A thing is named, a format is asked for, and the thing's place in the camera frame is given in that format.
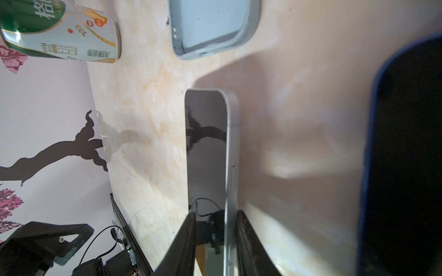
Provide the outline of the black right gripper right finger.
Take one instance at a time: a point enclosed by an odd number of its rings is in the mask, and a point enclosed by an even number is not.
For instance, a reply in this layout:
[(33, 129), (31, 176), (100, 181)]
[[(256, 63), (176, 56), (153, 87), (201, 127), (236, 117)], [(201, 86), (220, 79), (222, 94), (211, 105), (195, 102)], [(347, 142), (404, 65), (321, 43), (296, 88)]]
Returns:
[(245, 212), (237, 212), (236, 242), (240, 276), (281, 276)]

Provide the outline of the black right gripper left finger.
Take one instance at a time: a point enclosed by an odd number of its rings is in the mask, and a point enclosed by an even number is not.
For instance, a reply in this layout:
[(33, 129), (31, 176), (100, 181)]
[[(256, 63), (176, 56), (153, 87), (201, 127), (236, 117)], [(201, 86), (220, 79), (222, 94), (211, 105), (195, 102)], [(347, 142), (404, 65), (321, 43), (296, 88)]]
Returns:
[(196, 254), (196, 213), (186, 216), (154, 276), (193, 276)]

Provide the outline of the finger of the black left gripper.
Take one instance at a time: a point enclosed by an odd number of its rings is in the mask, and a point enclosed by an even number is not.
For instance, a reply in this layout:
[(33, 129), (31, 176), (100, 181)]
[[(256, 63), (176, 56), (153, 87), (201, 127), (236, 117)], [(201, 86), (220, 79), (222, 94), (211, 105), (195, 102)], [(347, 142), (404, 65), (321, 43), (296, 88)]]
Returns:
[(43, 276), (65, 265), (93, 233), (87, 224), (25, 224), (1, 243), (1, 275)]

